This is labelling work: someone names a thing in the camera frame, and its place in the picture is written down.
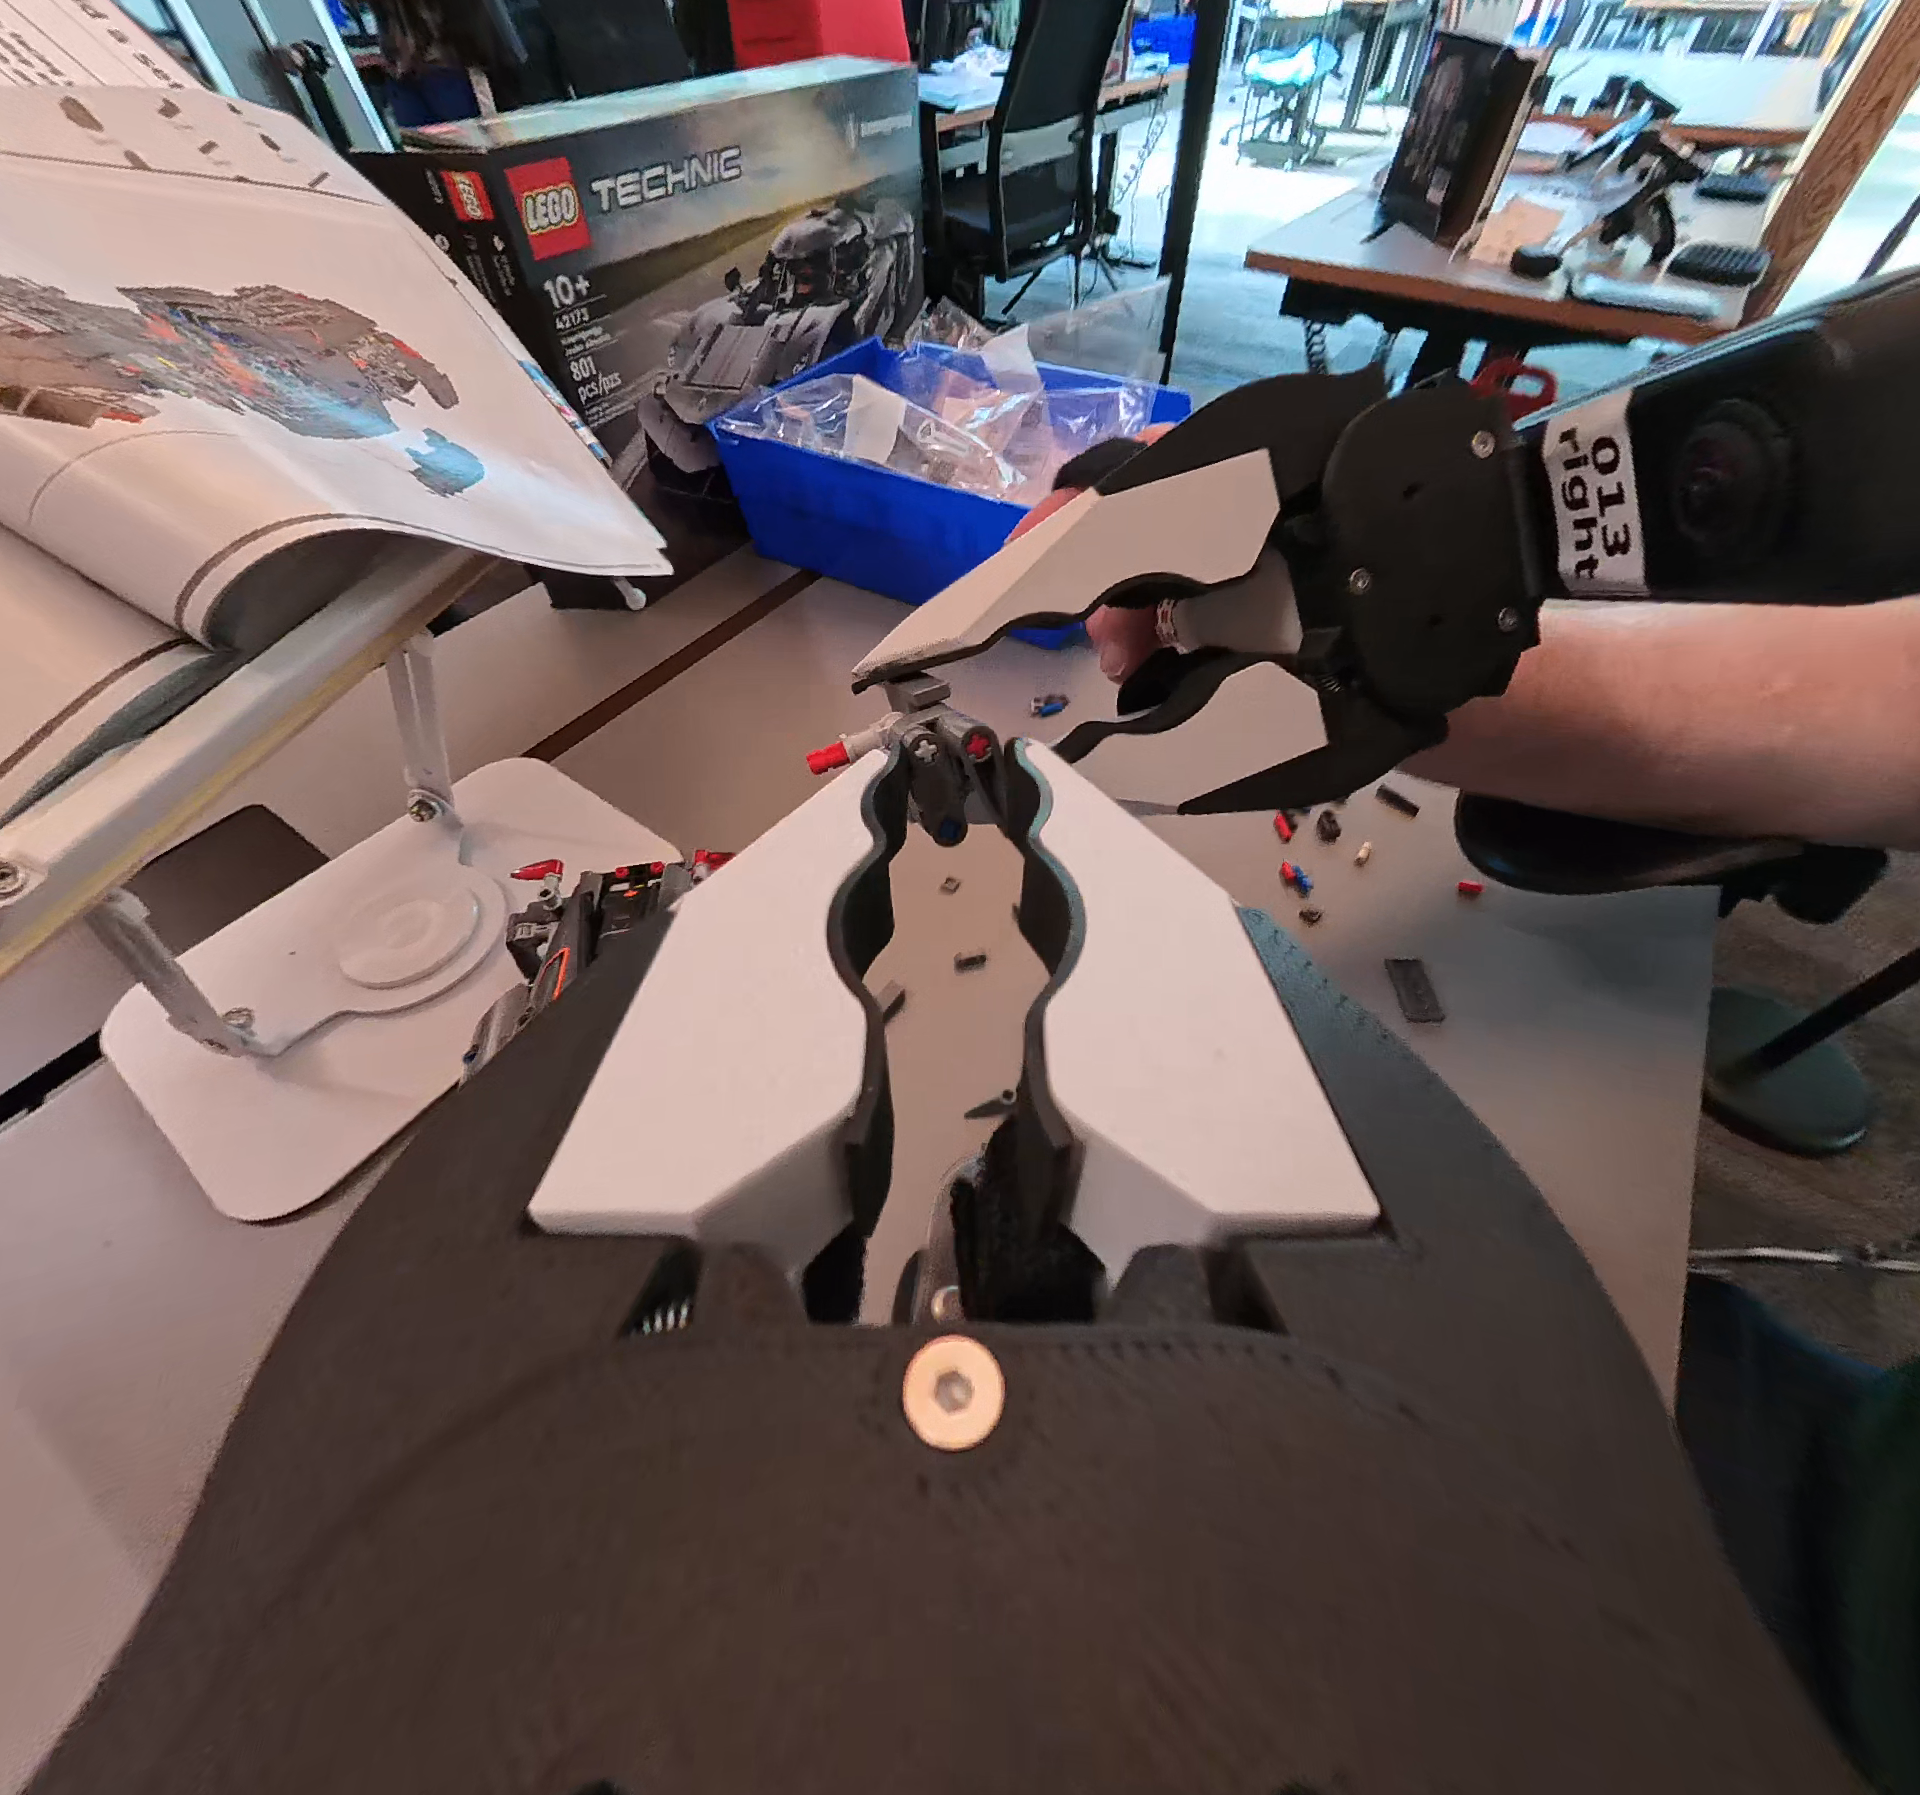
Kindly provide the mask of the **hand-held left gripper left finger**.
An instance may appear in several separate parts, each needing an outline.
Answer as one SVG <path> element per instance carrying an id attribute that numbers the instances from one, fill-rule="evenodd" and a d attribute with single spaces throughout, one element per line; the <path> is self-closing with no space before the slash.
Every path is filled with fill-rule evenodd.
<path id="1" fill-rule="evenodd" d="M 756 1241 L 813 1319 L 862 1319 L 900 1153 L 870 966 L 900 937 L 903 796 L 903 756 L 862 756 L 665 911 L 537 1229 Z"/>

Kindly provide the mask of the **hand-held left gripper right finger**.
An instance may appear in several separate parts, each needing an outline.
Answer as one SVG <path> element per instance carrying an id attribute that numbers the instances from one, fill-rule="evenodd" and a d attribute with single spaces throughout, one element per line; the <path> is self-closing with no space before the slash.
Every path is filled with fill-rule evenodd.
<path id="1" fill-rule="evenodd" d="M 1013 815 L 1048 960 L 1030 1118 L 1100 1274 L 1163 1241 L 1368 1239 L 1375 1189 L 1236 901 L 1043 737 L 1013 750 Z"/>

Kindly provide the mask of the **dark green round base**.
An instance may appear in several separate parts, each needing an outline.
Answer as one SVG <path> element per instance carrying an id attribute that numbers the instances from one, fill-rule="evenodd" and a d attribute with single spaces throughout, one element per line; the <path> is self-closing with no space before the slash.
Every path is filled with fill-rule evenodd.
<path id="1" fill-rule="evenodd" d="M 1872 1089 L 1858 1075 L 1844 1040 L 1815 1040 L 1808 1054 L 1796 1054 L 1780 1071 L 1739 1071 L 1739 1054 L 1756 1054 L 1762 1040 L 1780 1040 L 1800 1019 L 1808 1014 L 1796 1014 L 1785 996 L 1714 985 L 1713 996 L 1702 1118 L 1714 1118 L 1724 1131 L 1739 1131 L 1756 1149 L 1833 1162 L 1833 1153 L 1851 1153 L 1872 1120 Z"/>

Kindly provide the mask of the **small lego beam assembly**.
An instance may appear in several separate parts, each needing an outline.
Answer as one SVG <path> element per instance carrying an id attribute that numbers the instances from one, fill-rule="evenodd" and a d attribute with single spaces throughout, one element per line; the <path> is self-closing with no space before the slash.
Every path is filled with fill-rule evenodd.
<path id="1" fill-rule="evenodd" d="M 915 820 L 932 847 L 965 847 L 974 820 L 1013 826 L 1003 737 L 983 715 L 949 711 L 949 678 L 903 671 L 883 694 L 886 694 L 886 715 L 813 750 L 803 770 L 834 779 L 862 756 L 900 756 Z"/>

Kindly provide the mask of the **dark boxed set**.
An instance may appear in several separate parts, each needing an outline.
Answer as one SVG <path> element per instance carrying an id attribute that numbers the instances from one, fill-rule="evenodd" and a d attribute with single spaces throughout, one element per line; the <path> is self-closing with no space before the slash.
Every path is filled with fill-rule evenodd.
<path id="1" fill-rule="evenodd" d="M 1375 179 L 1375 233 L 1409 227 L 1469 248 L 1534 113 L 1541 55 L 1440 27 L 1409 97 L 1401 153 Z"/>

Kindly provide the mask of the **lego instruction booklet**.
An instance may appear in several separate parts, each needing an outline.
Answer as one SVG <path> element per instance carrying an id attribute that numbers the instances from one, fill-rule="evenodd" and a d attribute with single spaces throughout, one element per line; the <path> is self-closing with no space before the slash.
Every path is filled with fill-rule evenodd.
<path id="1" fill-rule="evenodd" d="M 388 535 L 670 579 L 443 248 L 116 0 L 9 0 L 0 363 L 9 535 L 208 647 L 308 620 Z"/>

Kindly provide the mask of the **blue plastic bin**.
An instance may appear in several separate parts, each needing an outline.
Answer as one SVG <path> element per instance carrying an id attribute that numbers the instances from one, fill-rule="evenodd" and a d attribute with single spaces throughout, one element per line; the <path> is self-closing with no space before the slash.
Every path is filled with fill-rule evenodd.
<path id="1" fill-rule="evenodd" d="M 929 602 L 1013 541 L 1026 508 L 932 487 L 870 457 L 813 457 L 771 435 L 719 435 L 763 558 Z"/>

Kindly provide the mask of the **black office chair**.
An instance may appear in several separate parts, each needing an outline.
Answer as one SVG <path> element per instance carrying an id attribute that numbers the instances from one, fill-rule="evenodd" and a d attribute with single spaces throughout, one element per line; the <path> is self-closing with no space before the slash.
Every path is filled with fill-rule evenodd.
<path id="1" fill-rule="evenodd" d="M 985 315 L 985 284 L 1030 294 L 1048 267 L 1094 253 L 1094 118 L 1125 17 L 1129 0 L 1026 0 L 974 175 L 945 175 L 932 113 L 922 113 L 929 298 Z"/>

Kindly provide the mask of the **red shopping bag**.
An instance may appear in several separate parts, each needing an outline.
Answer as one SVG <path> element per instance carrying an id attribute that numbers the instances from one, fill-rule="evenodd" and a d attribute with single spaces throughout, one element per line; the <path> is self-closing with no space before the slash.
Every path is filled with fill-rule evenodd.
<path id="1" fill-rule="evenodd" d="M 900 58 L 915 64 L 903 0 L 734 0 L 734 58 Z"/>

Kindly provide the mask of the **grey and black lego car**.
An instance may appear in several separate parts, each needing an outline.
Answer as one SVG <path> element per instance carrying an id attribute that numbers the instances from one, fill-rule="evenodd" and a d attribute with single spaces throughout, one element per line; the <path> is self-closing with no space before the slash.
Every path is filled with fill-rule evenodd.
<path id="1" fill-rule="evenodd" d="M 619 937 L 648 937 L 692 881 L 708 881 L 734 855 L 692 863 L 632 863 L 632 865 L 579 865 L 537 863 L 513 865 L 513 881 L 537 881 L 537 901 L 507 918 L 507 947 L 523 966 L 523 985 L 507 985 L 468 1054 L 457 1089 L 527 1030 Z"/>

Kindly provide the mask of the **scattered loose lego pieces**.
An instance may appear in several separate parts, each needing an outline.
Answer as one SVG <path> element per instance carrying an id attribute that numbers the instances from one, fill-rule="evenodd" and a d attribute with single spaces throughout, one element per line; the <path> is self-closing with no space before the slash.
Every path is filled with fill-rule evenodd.
<path id="1" fill-rule="evenodd" d="M 1112 699 L 1107 678 L 1016 694 L 1016 711 L 949 711 L 983 715 L 1003 737 L 1013 834 L 1030 820 L 1030 782 L 1016 750 L 1043 756 L 1073 725 L 1107 725 L 1088 699 Z M 1201 863 L 1236 902 L 1293 918 L 1318 966 L 1426 960 L 1440 975 L 1446 937 L 1484 902 L 1484 877 L 1455 847 L 1455 788 L 1419 779 L 1363 782 L 1326 809 L 1260 809 L 1260 815 L 1129 815 L 1185 863 Z"/>

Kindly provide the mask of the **clear plastic parts bags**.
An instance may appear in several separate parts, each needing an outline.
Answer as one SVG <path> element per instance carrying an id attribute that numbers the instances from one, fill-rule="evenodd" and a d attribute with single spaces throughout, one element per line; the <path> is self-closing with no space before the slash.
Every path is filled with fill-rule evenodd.
<path id="1" fill-rule="evenodd" d="M 983 324 L 932 298 L 903 345 L 847 345 L 834 363 L 743 394 L 708 431 L 1043 508 L 1078 452 L 1187 416 L 1163 394 L 1163 298 L 1171 294 L 1145 284 L 1030 324 Z"/>

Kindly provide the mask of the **wooden post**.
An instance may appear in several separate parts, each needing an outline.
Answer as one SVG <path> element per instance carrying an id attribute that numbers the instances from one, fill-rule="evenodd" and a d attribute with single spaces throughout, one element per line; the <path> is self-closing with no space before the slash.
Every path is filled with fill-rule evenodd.
<path id="1" fill-rule="evenodd" d="M 1739 324 L 1762 324 L 1796 294 L 1840 205 L 1851 197 L 1851 179 L 1871 175 L 1896 113 L 1910 103 L 1910 85 L 1920 85 L 1920 0 L 1887 0 L 1762 214 L 1769 269 L 1745 284 Z"/>

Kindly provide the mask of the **person's right hand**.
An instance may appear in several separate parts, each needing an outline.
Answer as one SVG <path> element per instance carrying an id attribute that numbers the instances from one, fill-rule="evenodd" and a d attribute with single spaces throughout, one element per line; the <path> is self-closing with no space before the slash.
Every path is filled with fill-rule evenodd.
<path id="1" fill-rule="evenodd" d="M 1176 421 L 1145 421 L 1135 435 L 1100 435 L 1094 452 L 1064 457 L 1054 487 L 1013 525 L 1013 541 L 1054 520 L 1078 487 L 1107 486 L 1125 457 L 1135 457 L 1171 431 Z M 1163 610 L 1112 610 L 1112 602 L 1088 610 L 1088 642 L 1112 686 L 1171 647 Z"/>

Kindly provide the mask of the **black pole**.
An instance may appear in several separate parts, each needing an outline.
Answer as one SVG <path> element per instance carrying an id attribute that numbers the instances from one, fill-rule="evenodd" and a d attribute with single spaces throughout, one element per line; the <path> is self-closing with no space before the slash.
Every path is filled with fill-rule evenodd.
<path id="1" fill-rule="evenodd" d="M 1163 382 L 1176 380 L 1176 340 L 1185 340 L 1185 284 L 1187 284 L 1187 233 L 1201 233 L 1201 197 L 1205 197 L 1205 153 L 1210 153 L 1210 87 L 1228 58 L 1236 0 L 1201 0 L 1201 36 L 1187 36 L 1187 85 L 1185 85 L 1185 134 L 1176 134 L 1176 179 L 1171 179 L 1171 233 L 1163 233 Z"/>

